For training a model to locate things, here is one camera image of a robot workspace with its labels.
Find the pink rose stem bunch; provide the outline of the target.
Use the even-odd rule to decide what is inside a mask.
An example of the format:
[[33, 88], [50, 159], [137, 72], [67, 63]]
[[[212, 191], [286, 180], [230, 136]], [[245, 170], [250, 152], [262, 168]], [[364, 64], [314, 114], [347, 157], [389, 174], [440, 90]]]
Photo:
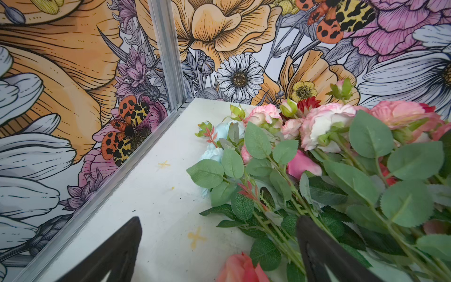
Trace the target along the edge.
[[253, 238], [219, 280], [266, 282], [287, 260], [291, 282], [307, 281], [297, 237], [305, 218], [370, 268], [413, 281], [451, 279], [451, 124], [433, 106], [382, 101], [371, 109], [315, 98], [199, 124], [208, 148], [187, 172], [208, 191], [220, 227]]

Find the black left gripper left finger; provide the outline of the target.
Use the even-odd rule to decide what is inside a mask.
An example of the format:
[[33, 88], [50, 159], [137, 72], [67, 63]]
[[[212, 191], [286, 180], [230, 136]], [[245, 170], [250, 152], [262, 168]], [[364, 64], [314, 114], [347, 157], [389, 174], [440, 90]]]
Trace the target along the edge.
[[135, 269], [142, 225], [135, 216], [87, 258], [58, 280], [60, 282], [129, 282]]

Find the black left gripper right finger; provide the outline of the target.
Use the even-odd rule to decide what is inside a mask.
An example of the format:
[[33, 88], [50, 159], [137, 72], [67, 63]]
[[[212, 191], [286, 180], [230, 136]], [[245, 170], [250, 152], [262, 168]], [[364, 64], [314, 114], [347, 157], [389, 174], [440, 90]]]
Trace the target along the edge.
[[381, 281], [319, 228], [310, 217], [299, 217], [296, 230], [309, 282], [329, 282], [329, 273], [340, 282]]

